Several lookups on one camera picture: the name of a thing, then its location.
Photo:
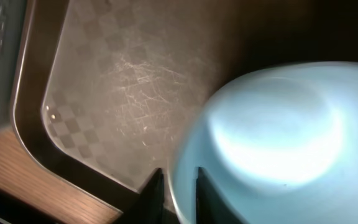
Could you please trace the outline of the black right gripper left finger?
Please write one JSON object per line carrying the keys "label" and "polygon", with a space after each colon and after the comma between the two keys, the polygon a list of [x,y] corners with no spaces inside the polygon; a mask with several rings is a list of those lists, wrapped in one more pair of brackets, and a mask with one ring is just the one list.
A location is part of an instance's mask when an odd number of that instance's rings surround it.
{"label": "black right gripper left finger", "polygon": [[119,216],[113,224],[162,224],[164,201],[164,176],[162,169],[158,168],[144,185],[133,206]]}

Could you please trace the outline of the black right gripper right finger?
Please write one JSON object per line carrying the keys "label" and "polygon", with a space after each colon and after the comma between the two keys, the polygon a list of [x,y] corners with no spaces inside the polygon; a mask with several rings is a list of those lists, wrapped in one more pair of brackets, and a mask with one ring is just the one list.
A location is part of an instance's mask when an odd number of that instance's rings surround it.
{"label": "black right gripper right finger", "polygon": [[242,224],[214,188],[206,170],[198,167],[196,179],[196,223],[197,224]]}

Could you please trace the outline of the light blue bowl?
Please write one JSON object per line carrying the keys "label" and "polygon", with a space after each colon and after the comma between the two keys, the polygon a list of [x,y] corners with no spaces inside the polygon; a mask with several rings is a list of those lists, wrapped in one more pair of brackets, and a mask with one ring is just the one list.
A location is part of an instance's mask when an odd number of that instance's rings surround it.
{"label": "light blue bowl", "polygon": [[180,145],[169,185],[196,222],[202,168],[245,223],[358,223],[358,63],[286,65],[219,89]]}

